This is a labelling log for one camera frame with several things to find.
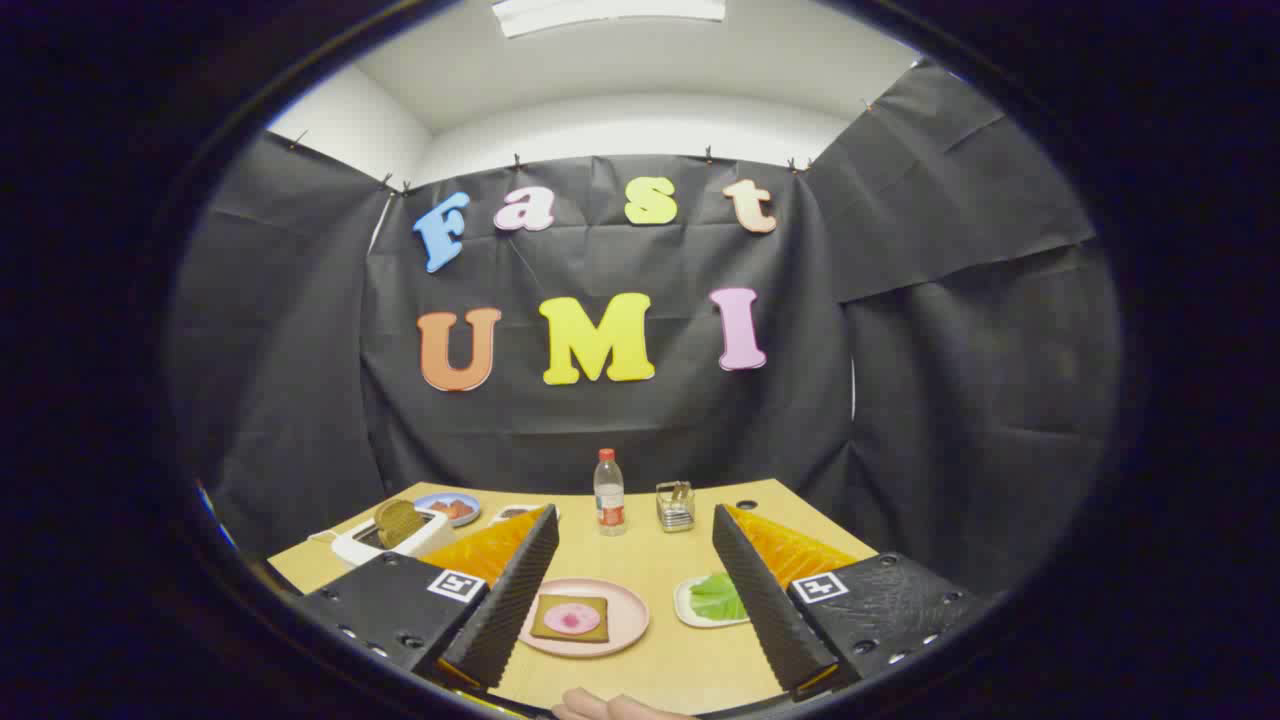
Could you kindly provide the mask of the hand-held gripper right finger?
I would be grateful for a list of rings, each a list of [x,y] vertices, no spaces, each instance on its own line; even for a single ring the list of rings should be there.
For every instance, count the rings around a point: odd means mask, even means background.
[[[886,673],[986,610],[983,594],[901,553],[855,559],[736,506],[716,507],[712,542],[796,701]]]

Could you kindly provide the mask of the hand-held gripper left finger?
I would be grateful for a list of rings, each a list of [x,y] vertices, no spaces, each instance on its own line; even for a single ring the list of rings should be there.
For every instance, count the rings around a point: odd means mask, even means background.
[[[485,691],[500,684],[559,539],[556,505],[538,506],[425,559],[384,551],[297,606],[385,664]]]

